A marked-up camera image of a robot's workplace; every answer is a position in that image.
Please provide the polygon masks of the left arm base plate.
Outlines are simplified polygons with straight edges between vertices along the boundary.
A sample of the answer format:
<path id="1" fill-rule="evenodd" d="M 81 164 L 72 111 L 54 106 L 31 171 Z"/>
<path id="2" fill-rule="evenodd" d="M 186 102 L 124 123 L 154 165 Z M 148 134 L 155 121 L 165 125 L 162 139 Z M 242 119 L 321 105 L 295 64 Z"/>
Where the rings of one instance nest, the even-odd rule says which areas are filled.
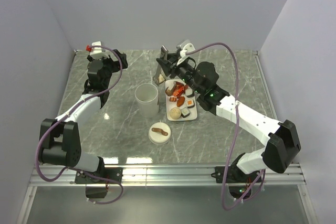
<path id="1" fill-rule="evenodd" d="M 121 182 L 123 168 L 108 167 L 97 172 L 76 172 L 75 184 L 105 184 L 110 180 Z"/>

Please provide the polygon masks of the brown sausage piece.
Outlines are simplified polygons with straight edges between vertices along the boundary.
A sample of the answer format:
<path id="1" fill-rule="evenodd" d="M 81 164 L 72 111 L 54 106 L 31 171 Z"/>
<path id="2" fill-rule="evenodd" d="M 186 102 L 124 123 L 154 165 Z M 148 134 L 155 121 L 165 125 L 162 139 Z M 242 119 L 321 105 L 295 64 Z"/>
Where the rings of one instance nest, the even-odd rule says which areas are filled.
<path id="1" fill-rule="evenodd" d="M 181 96 L 177 99 L 176 106 L 181 107 L 185 102 L 185 97 Z"/>

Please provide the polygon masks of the metal tongs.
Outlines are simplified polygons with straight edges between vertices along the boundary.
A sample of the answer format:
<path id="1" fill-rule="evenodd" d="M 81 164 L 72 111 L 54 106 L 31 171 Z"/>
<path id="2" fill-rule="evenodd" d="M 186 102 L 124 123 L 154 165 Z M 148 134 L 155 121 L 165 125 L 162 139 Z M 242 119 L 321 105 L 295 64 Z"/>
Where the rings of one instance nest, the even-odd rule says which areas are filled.
<path id="1" fill-rule="evenodd" d="M 168 50 L 167 48 L 162 45 L 161 46 L 161 53 L 160 53 L 160 59 L 162 60 L 166 60 L 167 59 L 167 54 L 168 54 Z M 166 75 L 161 67 L 160 64 L 158 64 L 157 69 L 156 69 L 156 73 L 153 76 L 153 82 L 154 84 L 156 84 L 157 86 L 159 86 L 160 84 L 162 84 L 164 81 L 166 80 Z"/>

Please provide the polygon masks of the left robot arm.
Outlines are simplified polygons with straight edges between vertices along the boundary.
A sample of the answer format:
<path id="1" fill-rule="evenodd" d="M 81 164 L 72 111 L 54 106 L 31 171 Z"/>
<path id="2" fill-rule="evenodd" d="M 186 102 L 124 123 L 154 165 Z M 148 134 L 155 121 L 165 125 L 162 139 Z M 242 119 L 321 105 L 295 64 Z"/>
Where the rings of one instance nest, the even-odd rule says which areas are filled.
<path id="1" fill-rule="evenodd" d="M 94 49 L 95 46 L 87 47 L 87 79 L 79 100 L 62 115 L 41 123 L 35 167 L 40 178 L 47 182 L 52 179 L 41 173 L 41 163 L 87 172 L 87 177 L 94 183 L 100 183 L 106 177 L 103 159 L 82 150 L 79 130 L 106 104 L 109 91 L 114 87 L 110 84 L 113 73 L 122 74 L 128 63 L 126 54 L 116 49 L 111 49 L 109 54 L 95 53 Z"/>

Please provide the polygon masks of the sushi roll white top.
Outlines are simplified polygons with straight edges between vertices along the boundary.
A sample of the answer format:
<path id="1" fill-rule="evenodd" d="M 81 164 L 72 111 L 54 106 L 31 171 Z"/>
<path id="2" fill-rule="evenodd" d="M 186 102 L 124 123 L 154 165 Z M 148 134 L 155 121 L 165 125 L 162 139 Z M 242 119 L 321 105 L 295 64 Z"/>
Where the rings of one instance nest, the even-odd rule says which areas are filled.
<path id="1" fill-rule="evenodd" d="M 188 88 L 188 89 L 186 89 L 185 90 L 185 96 L 187 97 L 187 98 L 191 98 L 191 97 L 193 97 L 195 94 L 194 94 L 194 91 L 191 89 L 191 88 Z"/>

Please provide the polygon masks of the sushi roll orange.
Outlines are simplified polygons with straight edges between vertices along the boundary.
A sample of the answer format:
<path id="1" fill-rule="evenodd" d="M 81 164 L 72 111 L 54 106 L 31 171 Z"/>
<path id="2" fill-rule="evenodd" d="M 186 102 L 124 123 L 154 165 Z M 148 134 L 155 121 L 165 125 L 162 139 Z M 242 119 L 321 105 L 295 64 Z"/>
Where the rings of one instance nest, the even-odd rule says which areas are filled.
<path id="1" fill-rule="evenodd" d="M 195 107 L 195 101 L 193 99 L 188 99 L 185 101 L 185 103 L 188 109 Z"/>

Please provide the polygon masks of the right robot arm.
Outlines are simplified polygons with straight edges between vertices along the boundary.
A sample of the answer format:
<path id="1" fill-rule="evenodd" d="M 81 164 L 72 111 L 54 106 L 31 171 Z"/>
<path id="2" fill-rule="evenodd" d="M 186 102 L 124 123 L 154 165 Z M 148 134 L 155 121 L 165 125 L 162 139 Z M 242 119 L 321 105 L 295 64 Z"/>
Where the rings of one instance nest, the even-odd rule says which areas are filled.
<path id="1" fill-rule="evenodd" d="M 236 123 L 264 146 L 242 153 L 232 162 L 227 172 L 231 181 L 244 182 L 250 174 L 267 168 L 283 174 L 301 150 L 295 124 L 269 118 L 237 101 L 217 85 L 219 75 L 213 63 L 203 61 L 191 66 L 190 58 L 182 63 L 178 60 L 176 53 L 157 58 L 166 76 L 179 77 L 197 93 L 196 101 L 205 111 Z"/>

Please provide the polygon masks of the sushi roll green centre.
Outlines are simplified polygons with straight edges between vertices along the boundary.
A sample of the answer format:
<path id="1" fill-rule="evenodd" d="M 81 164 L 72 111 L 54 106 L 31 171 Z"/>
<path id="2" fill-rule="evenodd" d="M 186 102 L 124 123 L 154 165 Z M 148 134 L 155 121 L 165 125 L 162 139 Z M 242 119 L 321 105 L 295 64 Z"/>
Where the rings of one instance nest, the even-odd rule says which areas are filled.
<path id="1" fill-rule="evenodd" d="M 190 116 L 190 110 L 187 107 L 181 109 L 181 117 L 186 118 Z"/>

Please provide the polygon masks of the round beige bun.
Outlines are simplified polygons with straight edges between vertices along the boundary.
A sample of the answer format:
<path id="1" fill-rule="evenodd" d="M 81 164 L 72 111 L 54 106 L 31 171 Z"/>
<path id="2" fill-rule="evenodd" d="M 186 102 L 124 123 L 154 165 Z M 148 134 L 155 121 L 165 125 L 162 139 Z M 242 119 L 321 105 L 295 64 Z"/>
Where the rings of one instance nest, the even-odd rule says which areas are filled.
<path id="1" fill-rule="evenodd" d="M 181 117 L 181 114 L 182 114 L 181 109 L 178 107 L 172 108 L 169 112 L 169 115 L 173 120 L 179 119 Z"/>

